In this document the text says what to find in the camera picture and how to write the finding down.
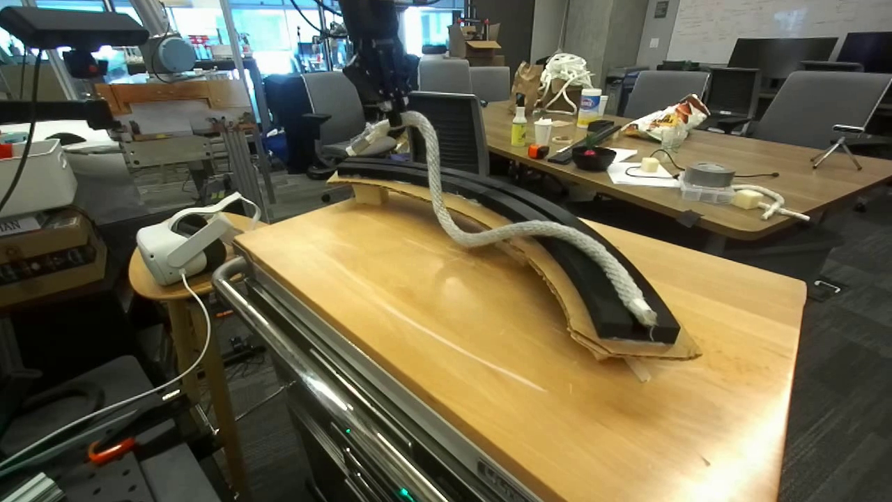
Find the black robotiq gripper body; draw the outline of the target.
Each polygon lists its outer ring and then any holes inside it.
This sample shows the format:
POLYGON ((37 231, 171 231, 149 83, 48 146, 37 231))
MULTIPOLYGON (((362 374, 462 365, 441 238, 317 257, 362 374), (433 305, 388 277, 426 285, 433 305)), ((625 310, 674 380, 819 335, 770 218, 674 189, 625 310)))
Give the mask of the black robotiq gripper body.
POLYGON ((416 87, 417 58, 399 37, 395 0, 341 0, 341 13, 353 47, 345 68, 348 80, 369 109, 399 118, 416 87))

